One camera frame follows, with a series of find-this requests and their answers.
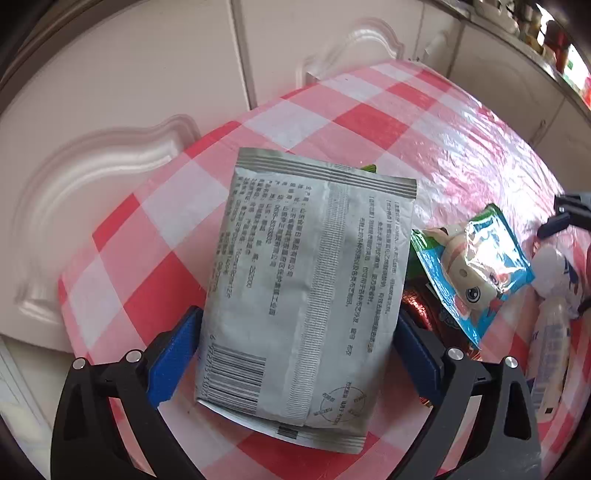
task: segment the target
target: white bottle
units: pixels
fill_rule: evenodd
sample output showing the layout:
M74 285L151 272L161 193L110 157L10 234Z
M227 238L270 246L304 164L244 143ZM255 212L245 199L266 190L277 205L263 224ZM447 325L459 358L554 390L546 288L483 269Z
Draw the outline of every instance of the white bottle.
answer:
M579 275L567 258L552 245L542 245L531 261L535 279L531 286L540 297L563 297L569 316L578 318L577 309L583 297Z
M562 297L551 297L540 305L525 376L539 423L552 420L556 414L569 352L570 319L567 303Z

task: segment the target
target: red foil wrapper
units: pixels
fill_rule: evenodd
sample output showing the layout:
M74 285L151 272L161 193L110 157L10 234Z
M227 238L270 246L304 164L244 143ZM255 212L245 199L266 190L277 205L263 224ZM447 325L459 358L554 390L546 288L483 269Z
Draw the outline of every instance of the red foil wrapper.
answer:
M456 347L472 360L482 359L478 349L431 291L428 279L407 280L402 292L401 306L418 327L433 332L446 348ZM421 397L420 400L423 405L431 406L426 398Z

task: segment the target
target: silver bolt head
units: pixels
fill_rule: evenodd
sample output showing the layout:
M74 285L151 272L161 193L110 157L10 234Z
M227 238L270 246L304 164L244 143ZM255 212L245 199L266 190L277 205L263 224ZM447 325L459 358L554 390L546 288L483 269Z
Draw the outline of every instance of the silver bolt head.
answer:
M72 362L72 367L74 370L82 370L86 366L86 359L85 358L77 358Z
M459 348L450 348L447 351L447 356L454 360L461 360L464 358L464 352L462 352Z
M517 368L517 365L519 365L517 359L512 356L505 358L505 364L510 368Z
M142 358L142 352L140 352L139 350L132 350L130 352L127 352L127 355L125 355L125 359L130 364L134 364L136 362L139 362L139 360L141 358Z

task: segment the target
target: table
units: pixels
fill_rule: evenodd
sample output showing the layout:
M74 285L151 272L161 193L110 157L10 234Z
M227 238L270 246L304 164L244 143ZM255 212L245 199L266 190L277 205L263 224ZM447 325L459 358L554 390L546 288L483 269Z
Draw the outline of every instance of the table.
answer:
M392 61L291 92L205 135L159 168L95 230L59 280L74 352L93 363L144 349L191 304L204 305L239 147L273 148L418 180L416 228L463 221L490 202L504 212L527 254L552 214L557 180L527 143L476 99L432 70ZM569 229L553 239L585 273L591 244ZM483 340L486 361L511 354L524 366L538 300L531 287L499 312ZM539 425L548 473L589 398L591 329L573 323L563 399ZM428 416L393 356L359 455L313 450L254 433L193 405L194 365L160 412L208 479L386 478ZM119 428L149 469L120 406ZM457 463L478 408L471 402L442 471Z

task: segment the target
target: cabinet door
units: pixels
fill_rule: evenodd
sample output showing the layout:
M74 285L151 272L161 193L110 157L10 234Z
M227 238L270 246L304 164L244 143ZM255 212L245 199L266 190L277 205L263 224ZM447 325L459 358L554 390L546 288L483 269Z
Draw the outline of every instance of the cabinet door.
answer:
M462 23L457 18L425 4L415 58L447 76L461 30Z
M242 0L240 6L257 105L304 85L308 71L329 76L411 58L423 8L418 0Z
M565 191L591 190L591 125L569 100L535 150Z
M140 2L62 49L0 119L0 333L70 349L65 264L150 170L247 110L226 2Z
M526 141L550 124L563 98L546 74L521 53L469 25L450 80L493 110Z

